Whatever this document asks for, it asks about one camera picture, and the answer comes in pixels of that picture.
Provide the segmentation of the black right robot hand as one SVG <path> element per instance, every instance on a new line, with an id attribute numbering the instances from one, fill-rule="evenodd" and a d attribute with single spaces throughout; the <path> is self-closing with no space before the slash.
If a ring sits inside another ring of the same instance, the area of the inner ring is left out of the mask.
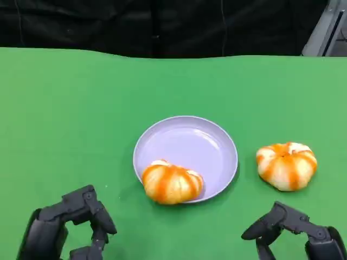
<path id="1" fill-rule="evenodd" d="M 275 259 L 270 245 L 284 230 L 294 235 L 307 235 L 308 259 L 346 259 L 346 247 L 336 228 L 313 224 L 308 215 L 279 201 L 250 225 L 241 238 L 255 240 L 259 259 Z"/>

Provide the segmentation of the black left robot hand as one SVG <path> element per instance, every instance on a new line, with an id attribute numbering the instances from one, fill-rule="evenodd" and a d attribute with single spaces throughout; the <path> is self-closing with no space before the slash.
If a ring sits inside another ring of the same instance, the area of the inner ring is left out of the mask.
<path id="1" fill-rule="evenodd" d="M 67 222 L 79 225 L 90 222 L 91 244 L 70 251 L 70 259 L 103 259 L 108 235 L 117 233 L 116 226 L 94 186 L 87 185 L 62 196 L 51 206 L 36 209 L 23 235 L 17 259 L 60 259 L 68 236 Z"/>

